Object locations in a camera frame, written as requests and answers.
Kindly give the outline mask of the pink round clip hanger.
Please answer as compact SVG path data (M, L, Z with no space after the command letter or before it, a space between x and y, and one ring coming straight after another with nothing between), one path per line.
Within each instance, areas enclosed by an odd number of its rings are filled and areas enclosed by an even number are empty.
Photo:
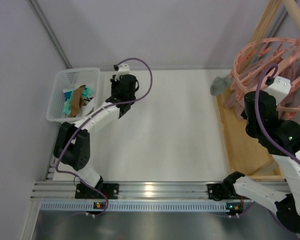
M277 75L279 67L285 68L291 64L298 66L298 63L300 62L299 37L296 39L271 37L249 43L237 53L230 74L233 73L234 80L240 84L241 72L244 71L249 65L261 59L265 59L264 66L259 66L257 68L258 71L264 70L259 77L259 81L262 81L260 84L260 89L264 91L270 84L273 83L274 78L279 76Z

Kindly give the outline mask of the grey sock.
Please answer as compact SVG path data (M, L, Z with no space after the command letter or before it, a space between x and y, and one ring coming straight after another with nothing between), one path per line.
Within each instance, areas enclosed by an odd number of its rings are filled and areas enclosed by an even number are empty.
M229 76L217 76L210 85L210 94L212 96L218 96L224 93L227 90L227 88L231 86L232 83L233 80Z

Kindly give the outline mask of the green blue patterned sock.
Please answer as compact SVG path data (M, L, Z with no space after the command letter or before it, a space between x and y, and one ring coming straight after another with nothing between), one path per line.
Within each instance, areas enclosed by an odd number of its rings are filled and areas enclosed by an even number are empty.
M64 97L65 97L62 113L67 116L74 117L74 114L73 114L74 106L72 104L74 89L73 88L72 89L63 89L62 91L63 91Z

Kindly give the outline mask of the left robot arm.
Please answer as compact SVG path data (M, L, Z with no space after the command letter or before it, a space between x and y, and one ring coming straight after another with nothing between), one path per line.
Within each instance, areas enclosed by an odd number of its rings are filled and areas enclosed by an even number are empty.
M111 95L97 110L74 122L61 124L53 155L57 158L55 170L69 174L100 196L103 178L90 164L92 158L92 134L98 133L109 123L125 115L137 100L139 81L132 74L110 79Z

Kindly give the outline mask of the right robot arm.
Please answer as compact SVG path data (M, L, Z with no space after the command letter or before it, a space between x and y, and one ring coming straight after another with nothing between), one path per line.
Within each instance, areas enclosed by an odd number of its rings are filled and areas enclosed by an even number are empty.
M278 118L277 99L263 91L244 96L246 132L258 140L284 172L290 192L268 188L241 172L228 175L222 183L227 197L242 196L275 214L289 231L300 234L300 125Z

